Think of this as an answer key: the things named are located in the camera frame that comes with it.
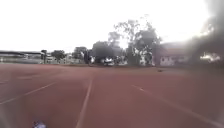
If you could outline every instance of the roof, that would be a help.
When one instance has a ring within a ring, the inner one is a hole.
[[[0,54],[16,54],[16,55],[25,55],[24,53],[21,53],[21,52],[16,52],[16,51],[3,51],[3,50],[0,50]]]
[[[44,54],[44,53],[37,52],[37,51],[7,51],[7,50],[0,50],[0,54],[25,55],[25,54]]]
[[[187,49],[181,43],[165,43],[160,45],[159,53],[161,56],[184,56],[187,55]]]

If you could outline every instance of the distant building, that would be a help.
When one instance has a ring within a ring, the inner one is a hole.
[[[0,50],[0,61],[12,63],[41,63],[41,54],[43,53],[35,51]]]
[[[184,44],[166,43],[160,46],[160,66],[177,66],[188,62],[189,54]]]

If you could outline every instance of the white wall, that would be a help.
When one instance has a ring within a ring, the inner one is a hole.
[[[174,66],[175,62],[172,57],[161,57],[160,58],[160,66]]]

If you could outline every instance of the small object on track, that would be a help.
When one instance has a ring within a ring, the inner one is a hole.
[[[157,71],[158,71],[158,72],[163,72],[163,70],[162,70],[162,69],[158,69]]]

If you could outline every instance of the red surface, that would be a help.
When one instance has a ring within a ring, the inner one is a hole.
[[[0,104],[16,98],[0,105],[0,127],[31,128],[41,120],[48,128],[76,128],[90,80],[82,128],[224,126],[221,74],[0,64]]]

